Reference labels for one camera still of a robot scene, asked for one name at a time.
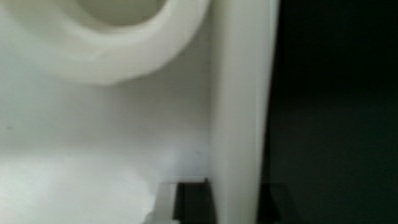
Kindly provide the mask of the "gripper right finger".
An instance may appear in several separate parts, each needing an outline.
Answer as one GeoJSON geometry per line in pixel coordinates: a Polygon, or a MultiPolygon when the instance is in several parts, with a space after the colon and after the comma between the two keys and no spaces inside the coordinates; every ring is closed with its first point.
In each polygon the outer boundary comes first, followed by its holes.
{"type": "Polygon", "coordinates": [[[302,224],[293,196],[284,184],[261,185],[257,224],[302,224]]]}

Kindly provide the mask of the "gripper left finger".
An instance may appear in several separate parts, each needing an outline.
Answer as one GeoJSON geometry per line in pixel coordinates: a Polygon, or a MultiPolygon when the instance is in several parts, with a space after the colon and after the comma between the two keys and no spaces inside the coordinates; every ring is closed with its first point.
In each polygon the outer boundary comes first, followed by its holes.
{"type": "Polygon", "coordinates": [[[214,224],[213,192],[207,179],[159,184],[154,224],[214,224]]]}

